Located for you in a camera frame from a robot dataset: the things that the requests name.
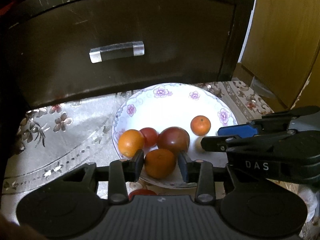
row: white plate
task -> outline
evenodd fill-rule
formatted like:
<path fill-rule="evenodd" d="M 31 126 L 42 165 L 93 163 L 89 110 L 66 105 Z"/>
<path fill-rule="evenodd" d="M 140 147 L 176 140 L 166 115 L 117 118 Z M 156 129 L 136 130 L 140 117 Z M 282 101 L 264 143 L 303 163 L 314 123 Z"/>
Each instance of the white plate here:
<path fill-rule="evenodd" d="M 225 153 L 200 153 L 195 149 L 198 136 L 191 131 L 190 122 L 197 115 L 204 115 L 211 122 L 207 136 L 217 135 L 221 126 L 237 124 L 229 107 L 201 88 L 180 83 L 165 83 L 142 89 L 132 95 L 117 111 L 112 127 L 113 144 L 120 158 L 125 159 L 118 149 L 118 140 L 124 131 L 152 127 L 161 133 L 168 127 L 178 126 L 190 135 L 188 155 L 192 160 L 202 159 L 211 162 L 213 166 L 224 167 L 227 163 Z M 195 183 L 185 183 L 182 180 L 178 165 L 165 179 L 153 179 L 144 169 L 140 177 L 151 184 L 166 188 L 196 186 Z"/>

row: orange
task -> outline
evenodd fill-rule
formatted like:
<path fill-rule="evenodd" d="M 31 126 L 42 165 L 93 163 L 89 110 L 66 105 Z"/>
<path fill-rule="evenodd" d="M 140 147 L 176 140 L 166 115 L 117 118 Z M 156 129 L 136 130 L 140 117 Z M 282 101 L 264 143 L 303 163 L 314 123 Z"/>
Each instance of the orange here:
<path fill-rule="evenodd" d="M 154 179 L 164 179 L 176 167 L 175 155 L 166 149 L 156 149 L 149 152 L 144 158 L 146 173 Z"/>
<path fill-rule="evenodd" d="M 125 131 L 119 138 L 119 152 L 126 157 L 132 158 L 138 150 L 144 147 L 143 134 L 134 129 Z"/>
<path fill-rule="evenodd" d="M 190 126 L 195 135 L 201 136 L 207 134 L 210 131 L 211 122 L 207 117 L 198 115 L 194 119 L 192 119 Z"/>

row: table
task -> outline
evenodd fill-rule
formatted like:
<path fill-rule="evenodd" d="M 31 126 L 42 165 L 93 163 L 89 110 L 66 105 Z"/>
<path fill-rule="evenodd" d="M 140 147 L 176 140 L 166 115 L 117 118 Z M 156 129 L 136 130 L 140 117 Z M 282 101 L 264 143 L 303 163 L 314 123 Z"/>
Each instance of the table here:
<path fill-rule="evenodd" d="M 241 81 L 200 83 L 201 87 L 227 104 L 239 124 L 271 113 L 268 105 Z M 111 128 L 118 108 L 135 91 L 105 95 L 43 107 L 26 113 L 17 133 L 13 156 L 8 160 L 2 187 L 1 212 L 16 221 L 19 200 L 30 191 L 87 162 L 108 166 L 119 159 Z M 278 182 L 296 192 L 297 185 Z M 190 194 L 195 189 L 166 189 L 145 183 L 127 183 L 128 192 L 148 187 L 165 195 Z M 224 195 L 216 185 L 217 198 Z M 98 196 L 108 197 L 108 183 L 100 182 Z"/>

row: drawer handle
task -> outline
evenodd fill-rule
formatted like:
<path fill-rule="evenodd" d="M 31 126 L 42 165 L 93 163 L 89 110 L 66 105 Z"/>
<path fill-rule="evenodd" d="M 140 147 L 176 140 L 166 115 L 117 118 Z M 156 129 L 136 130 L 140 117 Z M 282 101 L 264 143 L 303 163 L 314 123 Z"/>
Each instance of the drawer handle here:
<path fill-rule="evenodd" d="M 98 63 L 105 60 L 122 57 L 142 56 L 144 55 L 144 44 L 142 41 L 117 43 L 90 49 L 89 55 L 92 63 Z"/>

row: red tomato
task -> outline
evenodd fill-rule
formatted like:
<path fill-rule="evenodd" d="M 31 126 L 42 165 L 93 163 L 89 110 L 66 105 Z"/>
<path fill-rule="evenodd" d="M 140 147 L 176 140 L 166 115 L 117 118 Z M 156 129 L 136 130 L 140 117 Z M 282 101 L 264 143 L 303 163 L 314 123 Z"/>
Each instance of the red tomato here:
<path fill-rule="evenodd" d="M 144 136 L 144 146 L 150 148 L 156 145 L 158 140 L 158 133 L 155 129 L 146 127 L 140 130 Z"/>
<path fill-rule="evenodd" d="M 136 189 L 132 192 L 130 192 L 129 194 L 129 200 L 131 200 L 133 198 L 133 196 L 135 195 L 157 195 L 157 193 L 155 193 L 154 191 L 150 190 L 150 189 Z"/>

